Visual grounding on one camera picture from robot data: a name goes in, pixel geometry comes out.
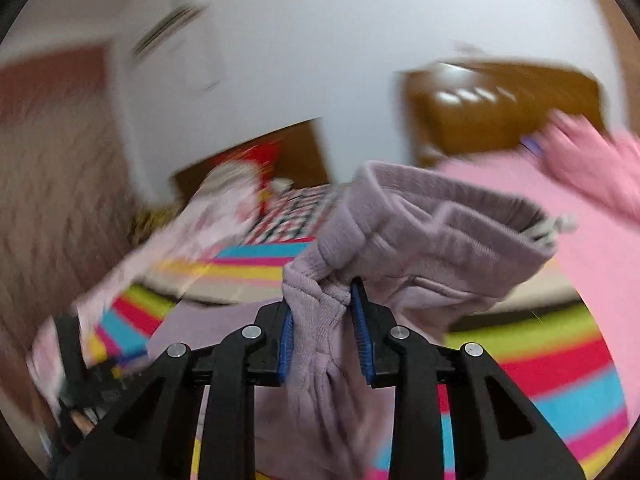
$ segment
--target wall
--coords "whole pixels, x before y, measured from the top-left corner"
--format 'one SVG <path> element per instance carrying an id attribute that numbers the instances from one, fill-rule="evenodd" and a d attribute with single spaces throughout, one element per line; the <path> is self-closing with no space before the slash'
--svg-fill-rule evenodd
<path id="1" fill-rule="evenodd" d="M 178 77 L 171 41 L 140 65 L 130 60 L 168 0 L 135 0 L 122 16 L 114 91 L 151 200 L 171 197 L 167 179 L 184 165 L 312 117 L 322 117 L 336 180 L 368 158 L 408 161 L 395 73 L 455 56 L 460 42 L 592 72 L 606 88 L 609 122 L 626 122 L 620 70 L 593 0 L 210 1 L 202 19 L 214 27 L 224 77 L 198 94 Z"/>

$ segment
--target lime green stripe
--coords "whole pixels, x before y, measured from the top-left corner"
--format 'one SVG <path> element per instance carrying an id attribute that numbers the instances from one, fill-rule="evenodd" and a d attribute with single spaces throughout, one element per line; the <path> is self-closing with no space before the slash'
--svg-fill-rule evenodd
<path id="1" fill-rule="evenodd" d="M 158 296 L 139 285 L 131 285 L 124 291 L 123 297 L 158 319 L 164 319 L 175 306 L 175 301 Z"/>
<path id="2" fill-rule="evenodd" d="M 464 343 L 480 343 L 498 361 L 543 355 L 572 348 L 600 336 L 589 310 L 577 303 L 560 312 L 537 319 L 498 325 L 445 336 L 445 345 L 460 348 Z"/>

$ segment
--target purple fabric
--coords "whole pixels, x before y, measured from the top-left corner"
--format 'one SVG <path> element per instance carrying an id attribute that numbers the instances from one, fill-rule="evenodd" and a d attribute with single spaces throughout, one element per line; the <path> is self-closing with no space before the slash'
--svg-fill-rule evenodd
<path id="1" fill-rule="evenodd" d="M 545 219 L 526 199 L 431 171 L 380 162 L 360 168 L 316 241 L 284 268 L 294 357 L 285 388 L 256 389 L 258 470 L 285 480 L 362 478 L 389 434 L 394 390 L 366 385 L 344 319 L 353 277 L 363 277 L 369 297 L 391 307 L 398 323 L 434 340 L 552 256 L 518 234 Z M 252 323 L 261 304 L 203 309 L 183 301 L 149 353 L 176 341 L 215 344 Z"/>

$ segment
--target red object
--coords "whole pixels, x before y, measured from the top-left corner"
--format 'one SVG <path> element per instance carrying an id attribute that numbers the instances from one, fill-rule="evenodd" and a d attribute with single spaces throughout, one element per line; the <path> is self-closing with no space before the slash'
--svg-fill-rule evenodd
<path id="1" fill-rule="evenodd" d="M 232 160 L 246 160 L 254 163 L 258 167 L 258 174 L 260 176 L 260 216 L 263 216 L 267 212 L 267 203 L 270 198 L 270 182 L 273 178 L 273 168 L 278 158 L 280 157 L 280 150 L 282 148 L 282 142 L 279 140 L 268 140 L 260 144 L 254 144 L 253 146 L 241 150 L 229 150 L 213 159 L 211 169 L 223 162 L 229 162 Z"/>

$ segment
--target blue stripe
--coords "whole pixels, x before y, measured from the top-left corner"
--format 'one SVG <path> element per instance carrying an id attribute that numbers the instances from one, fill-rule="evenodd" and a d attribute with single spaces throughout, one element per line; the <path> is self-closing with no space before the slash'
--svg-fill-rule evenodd
<path id="1" fill-rule="evenodd" d="M 139 354 L 143 349 L 146 349 L 147 339 L 122 320 L 113 309 L 104 313 L 100 325 L 114 343 L 120 347 L 124 356 Z"/>
<path id="2" fill-rule="evenodd" d="M 293 258 L 309 247 L 310 242 L 297 244 L 238 245 L 222 249 L 217 258 Z"/>
<path id="3" fill-rule="evenodd" d="M 620 378 L 614 365 L 593 374 L 586 381 L 556 394 L 540 396 L 534 404 L 565 441 L 574 439 L 602 423 L 625 405 Z M 442 415 L 444 469 L 455 468 L 453 433 L 449 413 Z M 391 442 L 387 441 L 374 461 L 374 467 L 388 471 L 391 462 Z"/>

